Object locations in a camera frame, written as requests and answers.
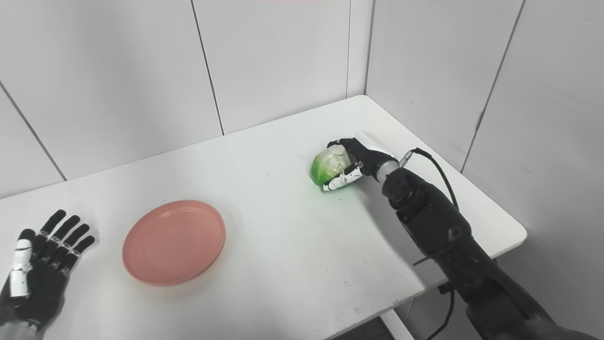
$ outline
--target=wall seam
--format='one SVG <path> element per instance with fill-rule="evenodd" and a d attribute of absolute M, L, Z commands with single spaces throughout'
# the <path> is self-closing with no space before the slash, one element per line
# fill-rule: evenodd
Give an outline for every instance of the wall seam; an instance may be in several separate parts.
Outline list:
<path fill-rule="evenodd" d="M 205 69 L 208 71 L 208 79 L 210 80 L 210 88 L 212 89 L 212 97 L 214 97 L 214 104 L 216 106 L 216 114 L 218 114 L 218 122 L 220 123 L 220 131 L 222 135 L 225 135 L 224 127 L 222 126 L 222 118 L 220 117 L 220 111 L 218 110 L 218 101 L 216 100 L 216 91 L 214 90 L 214 82 L 212 81 L 212 75 L 210 74 L 210 64 L 208 64 L 208 58 L 205 55 L 204 40 L 201 38 L 201 30 L 199 29 L 199 21 L 197 19 L 197 11 L 195 10 L 195 4 L 191 0 L 191 9 L 193 10 L 193 17 L 195 18 L 195 26 L 197 27 L 197 34 L 199 36 L 199 43 L 201 44 L 201 52 L 204 54 Z"/>
<path fill-rule="evenodd" d="M 348 59 L 346 60 L 346 92 L 344 99 L 348 98 L 348 79 L 350 77 L 350 23 L 352 17 L 352 0 L 348 3 Z"/>
<path fill-rule="evenodd" d="M 461 166 L 460 173 L 463 173 L 466 168 L 467 159 L 470 157 L 470 152 L 472 151 L 472 147 L 474 146 L 474 141 L 476 141 L 476 135 L 478 134 L 478 129 L 480 129 L 480 125 L 483 122 L 484 113 L 487 110 L 487 106 L 489 106 L 489 101 L 491 95 L 493 94 L 493 90 L 495 89 L 495 84 L 497 83 L 497 79 L 499 79 L 499 74 L 501 72 L 501 68 L 503 66 L 503 62 L 506 59 L 507 51 L 510 48 L 510 44 L 512 43 L 512 38 L 514 37 L 514 33 L 516 32 L 516 26 L 518 26 L 518 21 L 520 20 L 520 15 L 522 14 L 522 10 L 524 9 L 524 4 L 526 0 L 522 0 L 522 4 L 520 4 L 520 9 L 518 10 L 518 15 L 516 15 L 516 21 L 514 21 L 514 26 L 512 27 L 512 32 L 510 33 L 510 37 L 507 40 L 506 49 L 503 51 L 503 55 L 501 56 L 501 61 L 499 62 L 499 67 L 497 68 L 497 72 L 495 73 L 495 78 L 493 79 L 493 84 L 489 90 L 489 95 L 487 96 L 487 100 L 484 103 L 484 108 L 482 112 L 480 112 L 480 116 L 478 117 L 478 122 L 476 123 L 476 128 L 474 129 L 474 135 L 472 136 L 472 141 L 470 141 L 470 146 L 467 149 L 466 158 L 463 160 L 463 164 Z"/>
<path fill-rule="evenodd" d="M 29 123 L 29 121 L 27 120 L 27 118 L 25 117 L 25 115 L 23 114 L 23 112 L 21 111 L 21 109 L 19 108 L 19 106 L 17 105 L 17 103 L 14 101 L 13 97 L 10 95 L 10 93 L 8 93 L 8 90 L 6 89 L 6 87 L 4 86 L 4 84 L 2 83 L 2 80 L 0 80 L 0 88 L 2 88 L 2 91 L 7 96 L 8 100 L 13 105 L 13 108 L 17 111 L 17 113 L 19 114 L 19 116 L 21 117 L 21 119 L 23 120 L 23 122 L 25 123 L 25 125 L 27 126 L 27 128 L 30 130 L 31 134 L 34 135 L 34 138 L 38 142 L 38 145 L 40 145 L 40 147 L 42 148 L 42 151 L 44 151 L 44 153 L 46 154 L 46 156 L 48 157 L 48 159 L 50 160 L 50 162 L 53 164 L 54 168 L 57 170 L 57 172 L 59 173 L 59 175 L 61 176 L 61 178 L 63 179 L 63 181 L 67 181 L 67 178 L 63 174 L 63 171 L 61 171 L 61 169 L 59 168 L 59 165 L 57 164 L 57 162 L 54 161 L 53 156 L 50 155 L 50 152 L 48 152 L 48 149 L 46 149 L 46 146 L 44 145 L 44 143 L 42 143 L 42 140 L 37 135 L 36 131 L 34 130 L 34 128 L 32 127 L 32 125 Z"/>
<path fill-rule="evenodd" d="M 369 46 L 367 47 L 367 70 L 365 71 L 365 89 L 363 94 L 367 95 L 367 84 L 369 83 L 369 64 L 371 63 L 371 42 L 373 41 L 373 19 L 376 13 L 376 0 L 371 5 L 371 23 L 369 26 Z"/>

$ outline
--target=robotic hand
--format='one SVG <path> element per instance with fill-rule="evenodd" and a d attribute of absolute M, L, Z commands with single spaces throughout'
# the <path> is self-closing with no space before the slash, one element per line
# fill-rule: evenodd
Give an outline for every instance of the robotic hand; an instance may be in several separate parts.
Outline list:
<path fill-rule="evenodd" d="M 69 274 L 82 252 L 93 242 L 87 224 L 77 227 L 80 218 L 68 218 L 50 235 L 66 212 L 59 210 L 38 234 L 21 232 L 14 250 L 13 268 L 0 293 L 0 339 L 30 339 L 59 312 Z"/>
<path fill-rule="evenodd" d="M 467 303 L 466 314 L 484 340 L 596 340 L 590 335 L 564 329 L 516 281 L 504 273 L 472 236 L 470 224 L 451 201 L 434 185 L 403 166 L 391 155 L 369 150 L 356 139 L 330 142 L 344 146 L 356 167 L 382 183 L 399 221 L 422 253 L 434 260 Z M 336 188 L 328 182 L 324 188 Z"/>

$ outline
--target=black cable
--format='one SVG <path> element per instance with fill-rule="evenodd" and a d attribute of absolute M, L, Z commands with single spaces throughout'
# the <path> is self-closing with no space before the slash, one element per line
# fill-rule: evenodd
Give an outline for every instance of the black cable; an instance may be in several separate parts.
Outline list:
<path fill-rule="evenodd" d="M 434 166 L 436 166 L 436 168 L 439 170 L 440 176 L 443 177 L 443 181 L 445 181 L 447 190 L 449 190 L 449 195 L 451 195 L 451 202 L 457 208 L 457 210 L 459 210 L 459 205 L 457 205 L 457 199 L 455 197 L 455 193 L 453 192 L 453 188 L 451 187 L 451 184 L 449 183 L 449 179 L 445 175 L 445 172 L 443 171 L 443 168 L 440 167 L 439 163 L 432 157 L 431 154 L 427 153 L 426 151 L 424 151 L 420 148 L 415 148 L 415 149 L 411 150 L 411 152 L 426 157 L 427 159 L 429 159 L 432 162 L 432 164 L 434 164 Z M 449 320 L 451 320 L 451 315 L 453 315 L 453 309 L 455 308 L 455 289 L 451 288 L 450 295 L 451 295 L 451 300 L 449 302 L 449 310 L 447 311 L 447 315 L 445 316 L 445 321 L 437 330 L 434 331 L 434 333 L 432 333 L 429 337 L 427 337 L 426 340 L 434 339 L 434 337 L 437 336 L 440 332 L 442 332 L 443 329 L 445 329 L 447 327 L 447 325 L 449 324 Z"/>
<path fill-rule="evenodd" d="M 436 166 L 436 168 L 439 170 L 441 177 L 443 177 L 443 180 L 445 181 L 445 185 L 447 186 L 447 190 L 449 190 L 449 195 L 451 195 L 451 201 L 453 202 L 453 205 L 457 208 L 457 210 L 459 210 L 459 205 L 457 205 L 457 199 L 455 198 L 455 193 L 453 193 L 453 188 L 451 187 L 451 184 L 449 183 L 449 180 L 447 179 L 447 176 L 445 175 L 443 168 L 440 167 L 439 163 L 432 157 L 431 154 L 427 153 L 426 151 L 420 148 L 415 148 L 411 150 L 411 152 L 416 153 L 418 155 L 422 155 L 432 161 L 432 164 Z"/>
<path fill-rule="evenodd" d="M 447 316 L 445 316 L 445 321 L 439 327 L 439 329 L 435 330 L 434 333 L 432 333 L 429 337 L 426 338 L 426 340 L 434 339 L 434 337 L 437 336 L 440 332 L 442 332 L 443 329 L 445 329 L 447 327 L 447 325 L 449 324 L 449 320 L 451 319 L 451 315 L 453 315 L 453 308 L 455 306 L 455 290 L 452 289 L 450 294 L 451 294 L 451 302 L 449 303 L 449 311 L 447 312 Z"/>

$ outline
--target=white wall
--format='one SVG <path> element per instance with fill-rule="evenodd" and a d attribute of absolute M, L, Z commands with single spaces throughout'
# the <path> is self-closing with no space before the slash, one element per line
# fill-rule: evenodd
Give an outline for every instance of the white wall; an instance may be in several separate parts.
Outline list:
<path fill-rule="evenodd" d="M 0 45 L 0 79 L 67 178 L 222 134 L 187 1 L 2 1 Z"/>
<path fill-rule="evenodd" d="M 190 1 L 0 2 L 0 80 L 68 179 L 364 91 L 373 0 L 194 4 L 217 105 Z M 50 183 L 21 173 L 0 195 Z"/>
<path fill-rule="evenodd" d="M 0 141 L 0 198 L 62 181 L 2 90 Z"/>
<path fill-rule="evenodd" d="M 501 258 L 560 325 L 604 338 L 604 2 L 528 0 L 464 174 L 528 230 Z"/>
<path fill-rule="evenodd" d="M 346 97 L 365 94 L 374 2 L 375 0 L 350 0 L 350 36 Z"/>
<path fill-rule="evenodd" d="M 367 95 L 457 169 L 521 0 L 376 0 Z"/>
<path fill-rule="evenodd" d="M 194 0 L 225 133 L 346 96 L 349 0 Z"/>

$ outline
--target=black joint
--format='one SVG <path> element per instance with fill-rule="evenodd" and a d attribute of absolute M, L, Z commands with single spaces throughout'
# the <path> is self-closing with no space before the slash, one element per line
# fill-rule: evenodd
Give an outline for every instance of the black joint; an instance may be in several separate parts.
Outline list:
<path fill-rule="evenodd" d="M 450 293 L 453 290 L 453 285 L 447 281 L 439 286 L 439 293 L 441 295 L 445 295 Z"/>

